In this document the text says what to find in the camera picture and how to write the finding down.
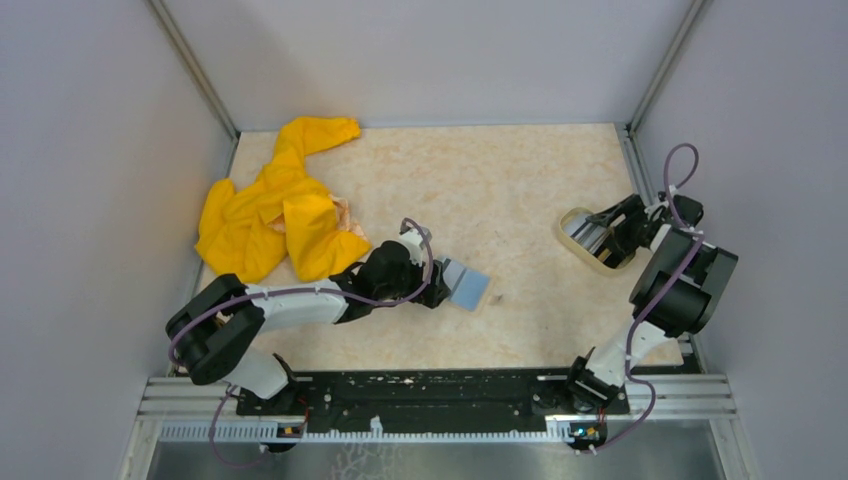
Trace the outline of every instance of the yellow cloth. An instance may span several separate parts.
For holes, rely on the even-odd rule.
[[[349,118],[300,117],[280,129],[274,156],[253,185],[236,193],[230,179],[209,190],[195,249],[221,275],[235,273],[245,283],[265,278],[291,255],[302,282],[343,271],[371,245],[340,231],[331,193],[310,177],[304,156],[359,137]],[[283,228],[272,228],[272,224]]]

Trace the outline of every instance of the metal frame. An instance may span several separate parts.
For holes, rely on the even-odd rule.
[[[230,163],[238,145],[237,130],[223,102],[218,97],[208,77],[203,72],[190,46],[182,36],[164,0],[145,0],[153,16],[167,36],[172,48],[195,83],[200,95],[213,115],[233,140]],[[693,0],[676,32],[656,74],[643,95],[630,122],[616,124],[628,173],[636,192],[646,201],[656,195],[638,142],[638,132],[666,84],[674,66],[692,36],[697,23],[703,18],[711,0]],[[681,338],[685,358],[695,358],[705,372],[702,374],[644,375],[655,384],[659,398],[652,420],[709,420],[717,456],[726,478],[759,478],[753,455],[742,430],[736,404],[727,378],[720,374],[707,374],[701,357],[697,337]],[[308,382],[310,378],[298,378]],[[609,415],[609,421],[632,421],[644,411],[649,392],[641,385],[628,384],[631,413]],[[186,378],[151,378],[136,416],[121,470],[121,479],[146,479],[153,460],[156,444],[162,442],[206,441],[209,419],[223,397],[224,384],[195,386]],[[216,429],[216,440],[221,442],[285,443],[297,440],[281,439],[276,430],[281,425],[296,425],[302,417],[239,417],[236,403],[225,405]],[[379,421],[372,422],[370,432],[327,434],[306,433],[303,442],[562,442],[564,426],[570,421],[593,420],[594,416],[549,415],[546,431],[510,432],[488,434],[391,434],[382,430]]]

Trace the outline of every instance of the wall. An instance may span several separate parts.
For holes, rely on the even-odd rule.
[[[166,3],[237,127],[275,130],[626,121],[690,2]]]
[[[0,477],[114,478],[229,140],[143,2],[0,18]]]
[[[848,469],[846,5],[715,2],[638,136],[656,185],[673,145],[701,149],[684,193],[740,256],[701,335],[768,479]]]

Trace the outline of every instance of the marble-patterned tabletop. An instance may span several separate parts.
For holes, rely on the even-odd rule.
[[[230,178],[251,184],[276,132],[243,133]],[[632,192],[611,124],[363,129],[361,138],[307,157],[375,245],[401,219],[428,227],[435,255],[494,278],[476,313],[402,305],[342,325],[305,325],[258,337],[295,370],[568,366],[630,322],[630,290],[648,254],[621,274],[596,273],[555,236],[571,208],[607,208]],[[204,267],[200,285],[214,273]],[[297,283],[288,260],[263,285]],[[669,341],[643,363],[677,365]]]

